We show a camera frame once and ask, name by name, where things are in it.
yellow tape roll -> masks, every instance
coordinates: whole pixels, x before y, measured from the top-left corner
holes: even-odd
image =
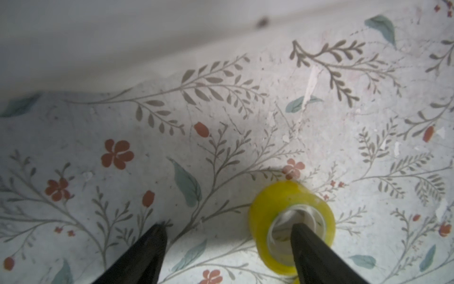
[[[254,199],[249,209],[249,229],[257,244],[257,251],[265,265],[274,272],[287,276],[297,275],[295,266],[283,264],[270,252],[271,227],[275,227],[276,220],[288,210],[309,210],[317,218],[311,218],[314,226],[323,229],[324,242],[331,246],[336,233],[334,215],[325,201],[310,193],[310,191],[292,181],[282,181],[266,187]]]

floral patterned surface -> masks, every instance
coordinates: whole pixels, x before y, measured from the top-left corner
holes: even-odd
[[[117,94],[11,101],[0,282],[91,283],[160,222],[160,283],[291,283],[258,258],[247,208],[293,179],[329,203],[332,248],[366,280],[452,283],[451,11],[415,4]]]

tape roll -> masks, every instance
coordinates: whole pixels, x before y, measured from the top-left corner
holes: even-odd
[[[290,245],[291,226],[305,223],[331,246],[336,233],[334,215],[325,201],[292,181],[262,190],[249,210],[249,230],[265,265],[277,274],[297,275]]]

red flower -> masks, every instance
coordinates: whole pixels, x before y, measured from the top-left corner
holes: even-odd
[[[199,134],[203,138],[207,138],[210,135],[210,131],[202,122],[197,122],[197,124],[194,125],[194,129],[196,130],[197,134]]]
[[[288,159],[287,163],[288,165],[286,165],[282,169],[282,173],[286,174],[285,178],[286,179],[300,178],[300,170],[304,169],[306,166],[302,162],[298,162],[297,164],[295,164],[294,159]]]
[[[5,260],[3,261],[3,267],[8,271],[13,270],[14,259],[12,257],[5,258]]]
[[[134,159],[134,153],[131,151],[128,151],[129,142],[125,141],[125,140],[118,141],[115,144],[115,149],[112,151],[113,146],[114,146],[114,141],[112,139],[106,140],[105,147],[106,147],[106,150],[108,151],[108,153],[104,154],[101,157],[101,162],[102,162],[103,166],[106,168],[110,167],[112,160],[113,160],[113,164],[118,169],[126,168],[125,162],[129,162],[132,159]]]
[[[221,274],[221,272],[219,270],[213,270],[211,273],[210,273],[209,270],[205,270],[203,272],[203,277],[205,279],[200,281],[199,284],[217,284],[217,283],[221,283],[222,282],[222,276],[219,276],[220,274]]]
[[[444,238],[444,237],[447,237],[447,236],[451,233],[451,224],[445,225],[445,223],[443,223],[443,224],[440,226],[440,229],[438,230],[438,233],[439,233],[440,236],[442,236],[443,238]]]
[[[154,201],[154,193],[151,192],[150,190],[145,192],[145,194],[142,197],[142,204],[148,208],[151,206],[151,204],[153,204],[153,201]]]
[[[53,201],[55,202],[60,201],[62,196],[65,197],[66,199],[69,199],[71,197],[69,191],[66,190],[66,188],[69,185],[68,181],[65,180],[64,178],[60,178],[59,182],[50,179],[47,181],[47,184],[49,186],[46,188],[44,192],[49,196],[51,195]]]

leaf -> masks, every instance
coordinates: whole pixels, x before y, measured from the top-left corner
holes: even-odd
[[[196,259],[198,259],[203,252],[205,251],[205,248],[207,247],[207,240],[205,239],[201,244],[193,247],[192,249],[188,250],[188,252],[184,255],[184,257],[178,262],[173,268],[172,272],[179,271],[191,263],[193,263]]]
[[[103,226],[101,225],[101,223],[100,223],[100,222],[96,222],[96,225],[98,226],[98,228],[100,228],[100,229],[101,229],[101,231],[102,231],[103,233],[105,233],[105,231],[104,231],[104,227],[103,227]]]
[[[301,96],[298,99],[291,101],[285,108],[285,112],[295,113],[297,111],[300,111],[303,101],[304,101],[304,96]],[[315,96],[311,96],[311,99],[309,100],[308,104],[315,103],[315,102],[322,102],[322,101],[323,101],[322,99],[319,99]]]
[[[153,106],[163,106],[164,103],[161,102],[160,100],[149,100],[145,102],[146,104],[153,105]]]
[[[215,99],[220,100],[220,101],[224,101],[224,99],[221,97],[221,95],[220,95],[218,92],[216,92],[216,91],[213,90],[212,88],[208,88],[208,89],[210,90],[211,95],[212,95]]]
[[[201,90],[195,89],[194,91],[196,92],[196,96],[199,97],[200,99],[207,101],[207,102],[210,101],[210,99],[207,97],[207,95],[205,95]]]
[[[336,58],[337,62],[341,62],[342,61],[342,57],[339,54],[337,54],[334,51],[331,51],[330,53],[334,56],[334,58]]]
[[[433,263],[434,256],[435,256],[436,246],[433,245],[429,251],[427,252],[426,256],[424,257],[423,261],[419,264],[419,271],[424,272],[426,271]]]
[[[230,71],[228,71],[228,70],[224,70],[224,74],[225,74],[225,76],[227,76],[227,77],[233,77],[233,73],[230,72]]]
[[[177,184],[178,189],[183,193],[186,204],[189,207],[196,206],[197,202],[202,200],[202,192],[199,183],[172,158],[167,157],[167,159],[172,162],[175,168],[175,183]]]
[[[198,74],[200,75],[200,73],[202,73],[202,72],[205,70],[205,68],[206,68],[207,66],[208,66],[208,65],[205,65],[205,66],[200,67],[199,73],[198,73]]]
[[[235,280],[235,275],[230,270],[227,270],[227,272],[230,279]]]
[[[373,256],[370,256],[370,255],[353,255],[351,257],[349,257],[351,260],[353,260],[353,262],[360,266],[360,267],[364,267],[364,268],[367,268],[367,269],[372,269],[375,267],[375,264],[376,264],[376,260]]]
[[[185,91],[183,91],[183,98],[188,104],[196,105],[196,102]]]
[[[216,78],[216,77],[208,77],[205,79],[212,84],[217,84],[217,83],[221,83],[222,81],[224,81],[221,78]]]
[[[347,42],[346,40],[340,40],[340,41],[338,41],[338,42],[334,45],[334,47],[342,46],[342,45],[344,45],[346,42]]]
[[[150,125],[151,128],[154,127],[154,118],[153,118],[153,115],[152,115],[152,114],[150,114],[150,115],[148,116],[148,125]]]
[[[211,65],[210,72],[212,72],[219,65],[219,63],[220,63],[220,61],[214,62],[213,65]]]
[[[441,109],[441,108],[444,108],[446,105],[440,105],[440,104],[437,104],[437,103],[431,103],[430,104],[430,107],[434,108],[434,109]]]
[[[170,114],[170,111],[168,110],[160,110],[156,112],[158,115],[166,116]]]
[[[194,74],[194,72],[195,72],[195,70],[192,70],[192,69],[186,71],[186,73],[184,73],[184,75],[183,75],[183,78],[181,79],[181,84],[186,82]]]
[[[136,110],[136,119],[137,121],[141,121],[143,116],[142,108],[140,105],[137,105],[137,110]]]
[[[427,68],[425,72],[426,72],[426,73],[429,73],[430,71],[432,71],[432,70],[435,69],[435,68],[436,68],[436,66]]]
[[[383,153],[383,154],[380,154],[380,155],[377,156],[377,158],[383,158],[383,157],[385,157],[387,154],[389,154],[389,152],[385,152],[385,153]]]
[[[0,117],[12,117],[26,114],[31,110],[40,96],[40,94],[34,94],[28,98],[9,100],[6,108],[0,114]]]
[[[63,259],[63,267],[52,280],[51,284],[73,284],[73,275],[71,274],[71,268],[69,267],[68,261]]]
[[[394,47],[396,46],[394,25],[388,18],[378,15],[364,21],[364,24],[370,28],[380,31],[385,40],[394,45]]]

